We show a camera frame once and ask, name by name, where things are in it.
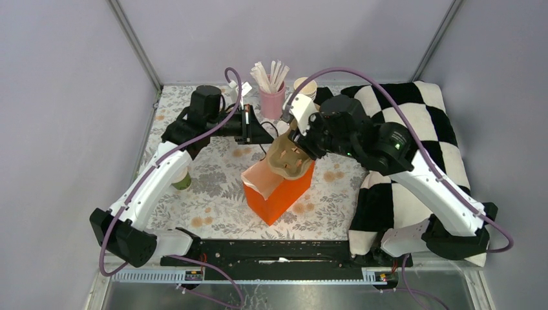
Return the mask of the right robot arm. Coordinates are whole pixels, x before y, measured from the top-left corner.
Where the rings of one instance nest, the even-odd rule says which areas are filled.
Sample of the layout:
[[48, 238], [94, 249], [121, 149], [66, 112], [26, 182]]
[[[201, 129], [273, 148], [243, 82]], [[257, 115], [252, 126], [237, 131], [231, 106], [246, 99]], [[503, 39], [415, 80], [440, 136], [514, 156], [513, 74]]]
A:
[[374, 189], [405, 189], [420, 201], [422, 219], [410, 215], [397, 227], [393, 203], [384, 196], [359, 202], [348, 231], [350, 253], [386, 266], [403, 255], [430, 251], [447, 260], [487, 253], [493, 204], [473, 200], [432, 161], [413, 131], [399, 123], [376, 124], [360, 101], [345, 95], [320, 107], [294, 94], [282, 108], [289, 139], [316, 160], [328, 153], [353, 158], [368, 171], [364, 196]]

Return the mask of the orange paper bag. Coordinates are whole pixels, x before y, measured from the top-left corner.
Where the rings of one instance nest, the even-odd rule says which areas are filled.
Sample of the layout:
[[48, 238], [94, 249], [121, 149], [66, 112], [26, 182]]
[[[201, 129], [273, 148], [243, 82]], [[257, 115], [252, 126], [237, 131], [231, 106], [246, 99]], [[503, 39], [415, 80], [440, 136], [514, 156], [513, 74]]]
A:
[[273, 225], [311, 186], [315, 164], [296, 180], [270, 171], [265, 160], [241, 175], [248, 207], [267, 225]]

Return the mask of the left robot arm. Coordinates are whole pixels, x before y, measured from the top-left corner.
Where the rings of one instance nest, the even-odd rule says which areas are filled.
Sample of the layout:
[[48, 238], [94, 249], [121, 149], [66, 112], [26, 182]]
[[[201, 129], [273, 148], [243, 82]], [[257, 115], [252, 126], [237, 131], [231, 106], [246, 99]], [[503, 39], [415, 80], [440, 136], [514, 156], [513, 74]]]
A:
[[146, 226], [165, 191], [188, 176], [188, 167], [212, 137], [232, 137], [239, 145], [273, 143], [253, 107], [243, 102], [251, 85], [230, 81], [229, 89], [233, 106], [226, 110], [218, 87], [198, 86], [189, 106], [167, 126], [144, 171], [107, 210], [91, 213], [90, 224], [102, 253], [110, 252], [133, 267], [172, 254], [184, 265], [197, 263], [201, 250], [188, 232], [151, 231]]

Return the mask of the green paper cup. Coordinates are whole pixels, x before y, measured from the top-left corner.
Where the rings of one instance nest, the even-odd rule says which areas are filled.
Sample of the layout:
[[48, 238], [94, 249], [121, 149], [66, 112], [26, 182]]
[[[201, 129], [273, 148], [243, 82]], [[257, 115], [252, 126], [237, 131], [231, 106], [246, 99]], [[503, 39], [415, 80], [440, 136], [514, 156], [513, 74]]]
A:
[[181, 174], [179, 178], [174, 181], [171, 186], [178, 191], [187, 189], [191, 185], [192, 179], [190, 173], [186, 171], [184, 174]]

